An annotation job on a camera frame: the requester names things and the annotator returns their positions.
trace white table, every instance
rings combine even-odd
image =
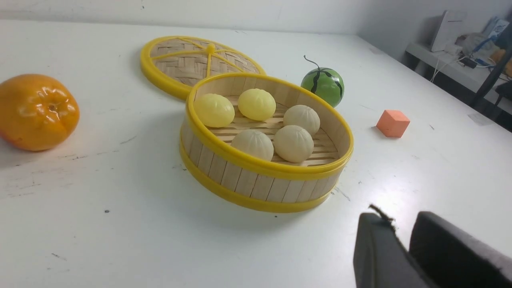
[[[183,102],[138,64],[147,41],[174,34],[237,48],[293,83],[314,68],[304,54],[343,76],[337,109],[355,151],[334,195],[309,212],[256,212],[182,170]],[[397,218],[405,245],[429,210],[512,256],[512,134],[476,125],[474,110],[356,36],[0,20],[0,38],[1,79],[55,76],[82,113],[54,150],[0,142],[2,287],[354,287],[370,203]],[[403,138],[373,128],[384,109],[411,119]]]
[[[425,44],[410,43],[406,48],[406,52],[420,60],[415,69],[416,73],[423,76],[428,66],[434,68],[437,66],[437,69],[442,68],[441,73],[475,93],[489,76],[489,69],[464,67],[456,62],[457,56],[450,55],[444,51],[432,52]],[[505,83],[504,80],[498,79],[494,88],[503,83]],[[484,97],[491,103],[496,103],[498,100],[498,94],[494,88]],[[498,107],[508,114],[512,114],[512,101],[509,99],[503,98],[498,103]]]

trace yellow rim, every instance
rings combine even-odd
[[[283,179],[289,179],[289,180],[315,180],[315,179],[321,179],[326,178],[329,176],[332,176],[336,173],[338,173],[345,164],[349,161],[350,157],[352,156],[352,152],[354,150],[354,138],[352,136],[352,132],[347,124],[347,122],[341,117],[341,115],[334,110],[327,102],[320,99],[315,94],[311,93],[310,91],[303,89],[299,86],[293,85],[291,83],[285,82],[283,80],[280,80],[278,78],[273,78],[266,75],[258,75],[258,74],[251,74],[251,73],[230,73],[230,74],[221,74],[212,76],[207,79],[203,79],[200,82],[198,82],[190,91],[190,95],[195,95],[197,89],[204,85],[205,83],[208,83],[210,81],[215,81],[220,78],[225,77],[253,77],[253,78],[260,78],[265,80],[274,81],[277,83],[281,83],[284,85],[287,85],[291,88],[300,90],[302,93],[314,98],[315,100],[322,103],[323,106],[325,106],[327,109],[331,111],[331,113],[334,113],[340,123],[344,126],[345,130],[348,133],[348,136],[350,137],[350,146],[348,148],[348,151],[341,157],[340,159],[321,166],[313,166],[313,167],[297,167],[292,165],[286,165],[286,164],[280,164],[280,163],[274,163],[270,161],[264,161],[255,157],[252,157],[246,153],[243,153],[239,151],[238,149],[235,149],[231,147],[230,145],[226,144],[224,141],[218,139],[208,128],[201,123],[199,120],[196,112],[194,111],[194,103],[191,100],[193,97],[189,97],[186,101],[186,114],[187,114],[187,120],[190,125],[190,128],[194,132],[194,134],[200,139],[200,141],[206,145],[208,148],[210,148],[214,153],[218,154],[225,160],[240,166],[244,169],[256,172],[258,174],[263,174],[271,177],[276,178],[283,178]]]
[[[300,202],[300,203],[277,203],[277,202],[266,202],[258,199],[249,198],[238,193],[235,193],[231,190],[224,188],[223,186],[217,184],[215,181],[211,180],[208,176],[206,176],[199,168],[197,168],[194,163],[190,160],[185,152],[183,147],[183,143],[181,141],[180,136],[180,155],[185,167],[187,167],[188,171],[192,174],[192,176],[203,185],[208,190],[212,191],[217,196],[234,203],[236,205],[258,210],[264,212],[273,212],[273,213],[294,213],[301,212],[312,209],[320,204],[322,204],[328,197],[330,192],[327,192],[324,196],[315,199],[313,201],[308,202]]]
[[[231,50],[236,54],[242,55],[243,57],[247,58],[249,61],[252,62],[252,64],[259,70],[260,74],[265,75],[265,71],[263,68],[261,68],[258,63],[256,63],[253,59],[249,58],[244,53],[239,52],[238,50],[235,50],[231,47],[228,47],[224,44],[217,43],[211,40],[202,39],[202,38],[196,38],[196,37],[188,37],[188,36],[167,36],[167,37],[161,37],[154,39],[150,42],[148,42],[144,47],[142,48],[142,51],[140,52],[140,68],[142,70],[142,73],[146,78],[153,83],[156,87],[160,88],[161,90],[165,91],[166,93],[175,96],[177,98],[180,98],[182,100],[185,100],[191,90],[191,87],[188,85],[185,85],[179,81],[176,81],[172,79],[171,77],[165,75],[162,71],[160,71],[154,64],[151,58],[151,49],[153,46],[155,46],[157,43],[160,43],[162,41],[170,40],[179,38],[181,40],[199,40],[199,41],[206,41],[210,42],[222,47],[225,47],[227,49],[221,49],[219,51],[226,51]]]

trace bamboo steamer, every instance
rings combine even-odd
[[[232,72],[265,74],[245,54],[226,45],[187,36],[168,36],[147,43],[140,54],[146,78],[161,90],[185,100],[200,80]]]
[[[276,101],[274,116],[266,121],[245,118],[238,97],[247,89],[269,92]],[[194,111],[203,94],[226,96],[235,108],[227,127],[207,128]],[[289,107],[307,105],[321,120],[314,135],[314,151],[302,163],[290,163],[277,155],[264,161],[230,146],[245,129],[258,129],[273,140],[283,126]],[[327,199],[352,156],[353,136],[345,120],[313,93],[277,78],[249,74],[222,74],[198,82],[186,100],[186,116],[180,131],[180,154],[190,173],[207,189],[235,204],[276,213],[311,209]]]

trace woven bamboo lid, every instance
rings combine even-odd
[[[185,100],[200,80],[223,73],[265,72],[254,60],[210,40],[168,36],[147,43],[140,55],[141,69],[158,88]]]

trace watermelon stem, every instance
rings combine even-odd
[[[309,62],[311,62],[311,63],[315,64],[315,65],[318,67],[318,69],[320,70],[320,66],[318,66],[318,64],[317,64],[317,63],[315,63],[315,62],[313,62],[313,61],[309,60],[308,58],[306,58],[306,56],[305,56],[305,55],[304,55],[304,59],[305,59],[306,61],[309,61]]]

